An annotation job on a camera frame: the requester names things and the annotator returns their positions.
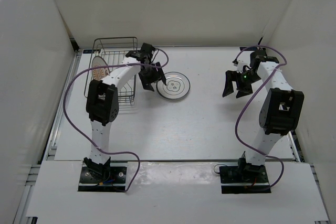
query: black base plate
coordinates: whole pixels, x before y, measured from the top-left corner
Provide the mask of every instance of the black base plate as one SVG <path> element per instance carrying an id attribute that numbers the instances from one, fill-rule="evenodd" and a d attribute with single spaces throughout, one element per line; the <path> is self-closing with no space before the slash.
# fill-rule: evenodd
<path id="1" fill-rule="evenodd" d="M 222 194 L 268 194 L 270 189 L 261 190 L 269 185 L 258 185 L 258 183 L 268 183 L 266 169 L 263 168 L 253 187 L 250 187 L 255 177 L 243 178 L 237 173 L 238 166 L 220 166 L 219 174 L 221 176 Z"/>
<path id="2" fill-rule="evenodd" d="M 82 167 L 80 173 L 78 191 L 106 191 L 111 193 L 119 193 L 125 190 L 127 167 L 125 166 L 111 166 L 110 178 L 107 181 L 113 179 L 108 184 L 98 185 L 100 181 L 95 180 L 86 166 Z"/>

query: dish rack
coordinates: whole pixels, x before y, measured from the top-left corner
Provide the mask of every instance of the dish rack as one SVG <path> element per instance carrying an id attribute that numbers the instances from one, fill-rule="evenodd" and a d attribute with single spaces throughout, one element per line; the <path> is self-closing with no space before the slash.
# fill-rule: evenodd
<path id="1" fill-rule="evenodd" d="M 96 56 L 100 56 L 108 65 L 118 65 L 122 62 L 125 55 L 130 50 L 138 49 L 138 39 L 136 37 L 113 37 L 98 38 L 94 40 L 91 50 L 90 63 Z M 86 76 L 84 96 L 87 98 L 90 81 L 92 80 L 92 71 Z M 124 87 L 118 91 L 119 106 L 132 105 L 135 98 L 136 76 L 129 80 Z"/>

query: plate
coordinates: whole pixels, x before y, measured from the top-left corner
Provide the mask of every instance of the plate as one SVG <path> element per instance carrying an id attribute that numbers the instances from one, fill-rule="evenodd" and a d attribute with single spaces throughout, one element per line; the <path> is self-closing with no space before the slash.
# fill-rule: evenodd
<path id="1" fill-rule="evenodd" d="M 92 67 L 100 67 L 100 66 L 107 66 L 108 64 L 106 61 L 101 58 L 100 56 L 95 56 L 92 60 Z M 94 80 L 100 81 L 102 78 L 108 76 L 110 74 L 109 68 L 99 68 L 93 69 L 92 77 Z"/>
<path id="2" fill-rule="evenodd" d="M 164 75 L 167 86 L 162 81 L 156 83 L 156 90 L 160 96 L 168 100 L 179 100 L 189 93 L 190 81 L 187 76 L 179 72 L 168 72 Z"/>

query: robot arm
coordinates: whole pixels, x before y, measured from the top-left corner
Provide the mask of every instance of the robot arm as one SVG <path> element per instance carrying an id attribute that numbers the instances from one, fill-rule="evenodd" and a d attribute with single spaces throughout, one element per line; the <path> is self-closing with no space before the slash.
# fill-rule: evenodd
<path id="1" fill-rule="evenodd" d="M 160 63 L 153 63 L 152 45 L 144 43 L 139 51 L 129 51 L 121 64 L 143 63 L 160 67 Z M 154 91 L 151 83 L 166 79 L 161 68 L 133 65 L 117 68 L 100 81 L 92 80 L 86 104 L 86 111 L 92 126 L 92 140 L 103 151 L 109 149 L 111 123 L 119 113 L 118 90 L 120 90 L 134 75 L 139 74 L 144 89 Z M 89 158 L 84 158 L 92 177 L 103 181 L 109 177 L 110 156 L 101 153 L 95 146 L 91 146 Z"/>
<path id="2" fill-rule="evenodd" d="M 237 98 L 252 94 L 251 84 L 266 82 L 279 61 L 257 50 L 250 55 L 250 65 L 234 61 L 237 71 L 226 72 L 223 97 L 233 93 L 232 82 L 237 84 Z M 287 83 L 280 70 L 265 85 L 267 96 L 259 114 L 259 126 L 252 147 L 268 155 L 279 139 L 295 130 L 303 104 L 304 95 Z M 258 177 L 265 170 L 266 156 L 248 149 L 238 162 L 238 173 L 246 177 Z"/>

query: metal rack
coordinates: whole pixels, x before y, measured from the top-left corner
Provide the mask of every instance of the metal rack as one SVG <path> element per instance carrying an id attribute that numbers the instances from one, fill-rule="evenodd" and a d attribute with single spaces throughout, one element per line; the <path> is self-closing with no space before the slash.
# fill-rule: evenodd
<path id="1" fill-rule="evenodd" d="M 130 50 L 137 50 L 138 39 L 136 37 L 113 37 L 113 38 L 97 38 L 94 40 L 90 63 L 96 56 L 100 56 L 108 65 L 118 65 L 122 62 L 125 55 Z M 87 97 L 88 87 L 92 80 L 92 71 L 87 73 L 84 96 Z M 119 106 L 132 105 L 135 98 L 136 76 L 122 87 L 118 92 Z"/>

